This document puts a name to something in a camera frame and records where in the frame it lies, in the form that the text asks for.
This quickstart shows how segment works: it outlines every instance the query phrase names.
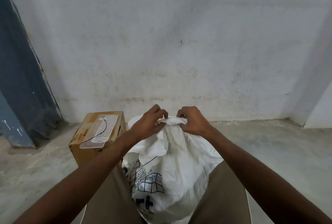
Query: wavy line pattern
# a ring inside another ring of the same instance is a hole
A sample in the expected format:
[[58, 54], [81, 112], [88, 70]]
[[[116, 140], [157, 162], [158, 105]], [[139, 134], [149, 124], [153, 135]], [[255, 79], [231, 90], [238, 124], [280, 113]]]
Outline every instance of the wavy line pattern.
[[117, 120], [118, 115], [106, 115], [91, 142], [106, 142], [110, 138]]

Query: person's left arm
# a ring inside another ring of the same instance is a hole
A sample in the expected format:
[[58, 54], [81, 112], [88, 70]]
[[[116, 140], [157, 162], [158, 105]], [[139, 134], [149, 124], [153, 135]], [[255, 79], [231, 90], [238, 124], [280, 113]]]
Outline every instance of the person's left arm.
[[131, 147], [164, 127], [156, 125], [163, 117], [168, 117], [167, 112], [154, 105], [129, 131], [54, 186], [14, 224], [71, 223]]

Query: khaki pants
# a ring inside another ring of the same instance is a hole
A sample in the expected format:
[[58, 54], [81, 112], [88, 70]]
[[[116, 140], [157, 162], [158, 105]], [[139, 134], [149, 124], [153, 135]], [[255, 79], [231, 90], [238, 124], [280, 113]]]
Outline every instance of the khaki pants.
[[[128, 180], [119, 166], [91, 198], [81, 223], [144, 223], [131, 198]], [[207, 190], [189, 223], [251, 224], [245, 189], [226, 162], [211, 172]]]

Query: person's left hand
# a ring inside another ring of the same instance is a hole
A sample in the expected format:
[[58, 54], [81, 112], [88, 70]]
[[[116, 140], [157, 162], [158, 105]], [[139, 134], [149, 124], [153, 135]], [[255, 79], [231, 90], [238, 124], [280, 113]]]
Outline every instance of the person's left hand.
[[154, 105], [151, 109], [144, 113], [144, 115], [130, 128], [138, 141], [146, 139], [153, 134], [157, 134], [164, 126], [165, 123], [156, 125], [158, 119], [168, 118], [168, 113], [165, 109], [161, 109], [159, 105]]

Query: forearm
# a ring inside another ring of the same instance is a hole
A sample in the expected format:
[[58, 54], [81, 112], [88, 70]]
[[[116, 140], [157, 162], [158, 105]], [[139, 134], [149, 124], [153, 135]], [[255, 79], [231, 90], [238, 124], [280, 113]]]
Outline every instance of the forearm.
[[53, 187], [15, 223], [71, 223], [137, 142], [130, 131], [124, 133], [106, 150]]
[[278, 174], [216, 129], [206, 135], [235, 175], [275, 223], [332, 223]]

